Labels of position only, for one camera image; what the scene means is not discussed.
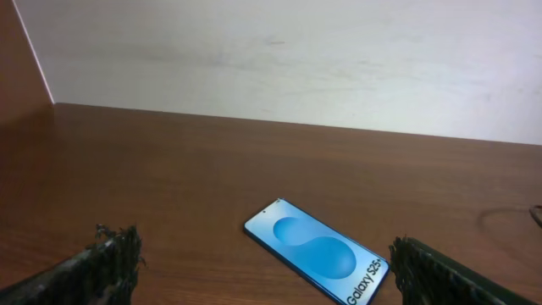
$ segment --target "brown table surface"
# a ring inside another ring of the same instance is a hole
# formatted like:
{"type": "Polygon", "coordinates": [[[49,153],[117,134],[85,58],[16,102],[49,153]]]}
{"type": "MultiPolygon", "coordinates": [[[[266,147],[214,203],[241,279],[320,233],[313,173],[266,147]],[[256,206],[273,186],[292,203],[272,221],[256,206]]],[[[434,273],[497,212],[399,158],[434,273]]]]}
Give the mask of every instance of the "brown table surface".
{"type": "MultiPolygon", "coordinates": [[[[388,258],[413,236],[542,302],[542,147],[57,104],[0,129],[0,286],[137,223],[134,304],[331,304],[247,237],[276,197],[388,258]]],[[[374,304],[401,304],[395,276],[374,304]]]]}

